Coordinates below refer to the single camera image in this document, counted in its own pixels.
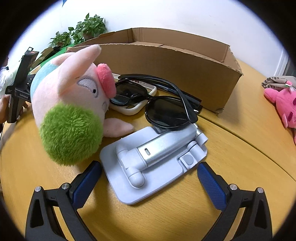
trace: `white phone case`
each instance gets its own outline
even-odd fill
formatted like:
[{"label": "white phone case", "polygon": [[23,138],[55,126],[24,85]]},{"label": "white phone case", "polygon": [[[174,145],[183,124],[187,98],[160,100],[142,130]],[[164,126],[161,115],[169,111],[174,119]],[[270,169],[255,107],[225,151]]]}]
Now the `white phone case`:
[{"label": "white phone case", "polygon": [[[113,77],[115,80],[118,80],[118,76],[119,74],[113,74]],[[146,89],[151,90],[149,92],[149,95],[151,96],[155,96],[156,92],[157,92],[157,88],[156,86],[138,81],[138,84],[144,86]],[[131,106],[118,106],[118,105],[114,105],[114,104],[109,104],[109,107],[113,110],[116,110],[124,115],[134,115],[136,113],[138,113],[146,104],[147,104],[148,100],[143,100],[141,102],[139,102],[138,104],[134,105],[134,107],[130,108]]]}]

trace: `dark lens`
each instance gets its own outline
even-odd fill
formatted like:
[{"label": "dark lens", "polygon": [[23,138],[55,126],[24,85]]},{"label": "dark lens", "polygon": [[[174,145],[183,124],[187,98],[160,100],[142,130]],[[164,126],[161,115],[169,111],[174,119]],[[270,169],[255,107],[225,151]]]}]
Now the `dark lens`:
[{"label": "dark lens", "polygon": [[116,96],[111,100],[113,104],[131,105],[145,99],[147,90],[139,84],[122,83],[116,86]]},{"label": "dark lens", "polygon": [[168,97],[150,101],[146,115],[154,125],[163,127],[176,127],[188,122],[182,101]]}]

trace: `white wall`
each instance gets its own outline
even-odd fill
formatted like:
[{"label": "white wall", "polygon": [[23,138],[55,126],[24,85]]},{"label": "white wall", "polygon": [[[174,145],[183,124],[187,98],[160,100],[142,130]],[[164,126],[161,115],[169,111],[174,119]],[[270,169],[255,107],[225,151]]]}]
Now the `white wall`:
[{"label": "white wall", "polygon": [[62,0],[56,2],[24,31],[9,53],[9,66],[15,65],[29,47],[42,52],[49,46],[50,38],[62,28],[60,18],[62,5]]},{"label": "white wall", "polygon": [[[233,0],[67,0],[62,8],[58,2],[30,26],[11,52],[11,58],[21,56],[28,46],[42,51],[55,32],[75,27],[88,12],[104,17],[108,31],[168,28],[224,42],[238,59],[265,76],[277,71],[280,74],[287,63],[287,54],[267,26]],[[34,42],[29,33],[35,36]]]}]

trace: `plush toy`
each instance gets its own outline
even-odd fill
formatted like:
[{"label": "plush toy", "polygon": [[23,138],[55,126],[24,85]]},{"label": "plush toy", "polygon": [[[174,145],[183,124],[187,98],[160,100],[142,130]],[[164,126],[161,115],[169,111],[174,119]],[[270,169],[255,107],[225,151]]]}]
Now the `plush toy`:
[{"label": "plush toy", "polygon": [[282,75],[268,77],[261,83],[263,88],[272,88],[277,91],[287,88],[285,85],[289,81],[294,88],[296,88],[296,78],[294,76]]},{"label": "plush toy", "polygon": [[271,103],[276,104],[276,109],[281,116],[284,127],[296,128],[296,90],[289,81],[285,85],[286,88],[280,92],[271,88],[265,89],[264,96]]},{"label": "plush toy", "polygon": [[129,123],[105,119],[116,88],[109,67],[93,63],[100,53],[99,45],[64,53],[46,63],[33,79],[35,122],[46,152],[58,164],[73,165],[90,157],[103,136],[133,131]]}]

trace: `camera device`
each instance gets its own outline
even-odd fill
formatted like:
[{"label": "camera device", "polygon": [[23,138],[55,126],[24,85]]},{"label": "camera device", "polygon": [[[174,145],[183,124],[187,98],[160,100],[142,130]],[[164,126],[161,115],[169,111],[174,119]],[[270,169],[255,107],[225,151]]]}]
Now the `camera device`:
[{"label": "camera device", "polygon": [[34,74],[29,74],[30,67],[36,60],[38,51],[29,47],[22,57],[13,85],[6,88],[5,94],[10,95],[7,123],[14,123],[20,114],[25,101],[31,103],[30,88]]}]

